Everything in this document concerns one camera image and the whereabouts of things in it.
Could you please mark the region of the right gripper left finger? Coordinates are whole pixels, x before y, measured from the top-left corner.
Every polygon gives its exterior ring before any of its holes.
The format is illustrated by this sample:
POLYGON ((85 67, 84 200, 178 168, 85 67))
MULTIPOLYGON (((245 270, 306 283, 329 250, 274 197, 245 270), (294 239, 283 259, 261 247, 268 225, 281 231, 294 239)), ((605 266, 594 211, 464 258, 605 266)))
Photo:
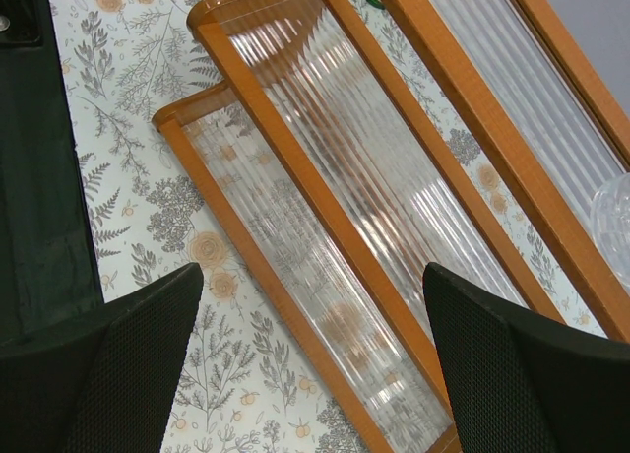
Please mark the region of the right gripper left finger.
POLYGON ((158 452, 203 283, 189 263, 2 343, 2 451, 158 452))

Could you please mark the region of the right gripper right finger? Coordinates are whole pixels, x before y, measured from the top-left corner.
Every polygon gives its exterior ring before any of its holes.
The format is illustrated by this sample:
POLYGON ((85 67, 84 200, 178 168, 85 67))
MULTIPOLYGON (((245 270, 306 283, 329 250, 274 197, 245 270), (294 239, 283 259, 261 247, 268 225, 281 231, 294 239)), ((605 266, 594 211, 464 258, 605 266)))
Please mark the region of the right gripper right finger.
POLYGON ((465 452, 626 452, 629 346, 428 264, 423 293, 465 452))

